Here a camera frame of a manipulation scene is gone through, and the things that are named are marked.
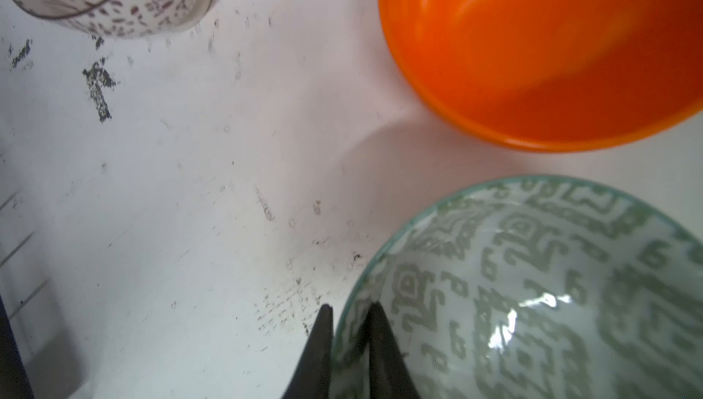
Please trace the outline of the green grey patterned bowl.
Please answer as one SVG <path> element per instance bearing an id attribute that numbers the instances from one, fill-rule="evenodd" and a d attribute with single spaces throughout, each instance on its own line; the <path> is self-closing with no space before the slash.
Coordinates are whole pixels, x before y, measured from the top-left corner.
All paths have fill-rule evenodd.
<path id="1" fill-rule="evenodd" d="M 369 395 L 374 303 L 425 398 L 702 395 L 701 242 L 602 184 L 509 177 L 406 223 L 346 302 L 334 398 Z"/>

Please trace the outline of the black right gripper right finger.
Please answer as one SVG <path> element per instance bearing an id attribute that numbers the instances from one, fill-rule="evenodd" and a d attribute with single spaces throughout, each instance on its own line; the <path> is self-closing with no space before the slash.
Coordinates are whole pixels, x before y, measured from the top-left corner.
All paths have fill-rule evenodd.
<path id="1" fill-rule="evenodd" d="M 406 369 L 383 306 L 374 303 L 367 314 L 369 395 L 371 398 L 414 398 L 420 395 Z"/>

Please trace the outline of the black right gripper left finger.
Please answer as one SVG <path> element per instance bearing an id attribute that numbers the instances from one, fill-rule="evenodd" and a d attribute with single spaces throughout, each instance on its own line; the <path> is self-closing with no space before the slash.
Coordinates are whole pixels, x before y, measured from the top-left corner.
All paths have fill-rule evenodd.
<path id="1" fill-rule="evenodd" d="M 333 309 L 322 305 L 283 399 L 328 399 L 331 385 Z"/>

